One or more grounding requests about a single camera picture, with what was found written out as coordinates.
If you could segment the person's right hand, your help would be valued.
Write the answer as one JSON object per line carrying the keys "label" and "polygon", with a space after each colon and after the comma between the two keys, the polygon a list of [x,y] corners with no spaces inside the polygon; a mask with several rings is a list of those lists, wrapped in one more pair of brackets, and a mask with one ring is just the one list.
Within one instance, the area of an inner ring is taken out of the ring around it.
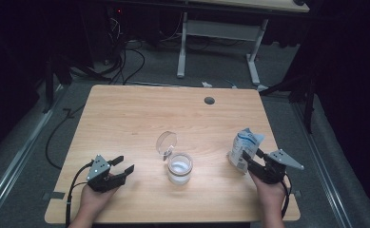
{"label": "person's right hand", "polygon": [[274,213],[282,210],[282,204],[285,199],[285,192],[280,183],[267,184],[258,177],[250,173],[250,177],[257,187],[257,193],[264,211]]}

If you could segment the white and blue pouch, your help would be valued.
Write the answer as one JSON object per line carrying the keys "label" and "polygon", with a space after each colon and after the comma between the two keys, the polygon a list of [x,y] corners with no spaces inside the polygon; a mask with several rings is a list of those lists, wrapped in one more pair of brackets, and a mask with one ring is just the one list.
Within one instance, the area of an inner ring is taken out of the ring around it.
{"label": "white and blue pouch", "polygon": [[239,131],[234,140],[232,149],[227,153],[229,162],[240,172],[247,172],[247,161],[243,158],[243,152],[254,158],[264,135],[255,134],[249,128]]}

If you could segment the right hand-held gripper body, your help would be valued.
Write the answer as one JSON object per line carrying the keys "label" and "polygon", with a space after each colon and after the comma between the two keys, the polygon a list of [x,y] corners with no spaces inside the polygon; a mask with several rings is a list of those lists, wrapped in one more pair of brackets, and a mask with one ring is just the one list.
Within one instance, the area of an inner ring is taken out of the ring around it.
{"label": "right hand-held gripper body", "polygon": [[267,184],[275,184],[283,181],[287,167],[300,170],[304,169],[302,164],[294,160],[282,149],[270,152],[269,154],[264,153],[263,161],[264,165],[255,161],[255,167],[251,169],[251,172]]}

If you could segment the black metal stand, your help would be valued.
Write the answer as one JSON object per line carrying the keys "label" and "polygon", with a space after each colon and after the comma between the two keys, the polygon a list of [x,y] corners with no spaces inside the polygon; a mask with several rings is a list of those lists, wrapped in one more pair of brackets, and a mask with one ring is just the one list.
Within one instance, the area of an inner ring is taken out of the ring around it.
{"label": "black metal stand", "polygon": [[275,91],[289,90],[288,101],[290,103],[304,102],[302,122],[308,133],[312,133],[312,113],[314,111],[314,97],[316,87],[315,75],[300,75],[292,79],[287,79],[279,84],[273,85],[263,91],[261,96],[267,96]]}
{"label": "black metal stand", "polygon": [[54,78],[57,78],[62,86],[69,86],[72,83],[70,68],[75,67],[85,73],[87,76],[100,81],[107,81],[101,73],[97,73],[87,66],[80,64],[77,61],[70,59],[62,54],[51,54],[46,63],[45,89],[46,89],[46,105],[44,112],[48,113],[54,102]]}

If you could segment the desk with white legs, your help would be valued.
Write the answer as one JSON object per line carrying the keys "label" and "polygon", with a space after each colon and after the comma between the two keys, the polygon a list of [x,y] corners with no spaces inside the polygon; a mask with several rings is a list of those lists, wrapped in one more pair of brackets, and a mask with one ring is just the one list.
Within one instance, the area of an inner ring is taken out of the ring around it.
{"label": "desk with white legs", "polygon": [[[151,0],[111,0],[118,4],[133,8],[155,8],[157,10],[178,10],[183,14],[181,49],[177,67],[177,77],[184,78],[186,63],[186,38],[199,36],[221,38],[227,40],[240,40],[253,42],[254,47],[246,55],[249,74],[252,84],[259,90],[266,90],[261,85],[255,58],[264,37],[270,17],[280,16],[291,18],[305,16],[310,8],[303,0],[164,0],[152,2]],[[247,16],[259,17],[258,25],[240,23],[218,22],[216,19],[189,19],[190,12],[202,14],[228,14],[241,16],[247,21]]]}

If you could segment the dark device with red light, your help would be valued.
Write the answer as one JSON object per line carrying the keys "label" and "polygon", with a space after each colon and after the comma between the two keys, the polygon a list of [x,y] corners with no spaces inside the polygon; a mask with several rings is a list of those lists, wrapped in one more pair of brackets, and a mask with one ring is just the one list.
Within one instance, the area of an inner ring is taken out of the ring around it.
{"label": "dark device with red light", "polygon": [[121,8],[106,7],[107,34],[112,43],[117,43],[122,35],[123,10]]}

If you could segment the person's left hand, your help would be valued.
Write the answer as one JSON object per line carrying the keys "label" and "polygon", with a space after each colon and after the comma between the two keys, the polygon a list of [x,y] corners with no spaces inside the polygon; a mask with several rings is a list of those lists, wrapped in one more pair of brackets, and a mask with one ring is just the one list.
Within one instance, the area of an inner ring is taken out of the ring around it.
{"label": "person's left hand", "polygon": [[82,190],[77,217],[96,219],[116,192],[117,188],[104,193],[96,192],[88,185],[85,185]]}

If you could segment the metal floor rail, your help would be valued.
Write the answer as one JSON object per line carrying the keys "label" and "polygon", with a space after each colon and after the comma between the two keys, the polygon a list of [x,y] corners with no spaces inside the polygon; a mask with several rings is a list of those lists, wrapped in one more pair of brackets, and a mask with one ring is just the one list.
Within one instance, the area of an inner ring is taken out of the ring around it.
{"label": "metal floor rail", "polygon": [[51,118],[46,97],[31,109],[0,143],[0,208],[24,169],[39,135]]}
{"label": "metal floor rail", "polygon": [[330,177],[330,173],[321,157],[320,150],[314,140],[314,137],[308,132],[304,125],[302,109],[298,104],[292,104],[291,107],[294,114],[296,115],[296,118],[298,119],[299,126],[302,129],[302,133],[308,143],[309,152],[321,181],[322,189],[324,191],[324,194],[326,195],[327,201],[333,211],[339,227],[352,228],[352,222],[347,215],[344,204],[341,200],[341,195],[335,183]]}

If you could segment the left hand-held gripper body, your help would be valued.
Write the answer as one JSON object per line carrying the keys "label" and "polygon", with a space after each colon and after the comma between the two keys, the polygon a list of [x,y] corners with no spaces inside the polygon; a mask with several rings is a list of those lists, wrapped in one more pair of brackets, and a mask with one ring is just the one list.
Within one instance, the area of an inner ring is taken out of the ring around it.
{"label": "left hand-held gripper body", "polygon": [[97,155],[89,169],[87,184],[96,192],[104,193],[126,183],[125,173],[111,175],[110,168],[112,165],[107,162],[101,155]]}

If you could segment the clear glass jar with lid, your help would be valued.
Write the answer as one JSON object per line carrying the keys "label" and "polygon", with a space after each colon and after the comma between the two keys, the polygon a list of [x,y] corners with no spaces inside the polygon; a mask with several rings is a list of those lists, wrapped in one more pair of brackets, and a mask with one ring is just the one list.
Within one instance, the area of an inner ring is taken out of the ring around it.
{"label": "clear glass jar with lid", "polygon": [[189,182],[193,169],[193,160],[189,154],[176,150],[178,137],[171,131],[162,133],[156,142],[156,151],[166,162],[167,177],[176,185]]}

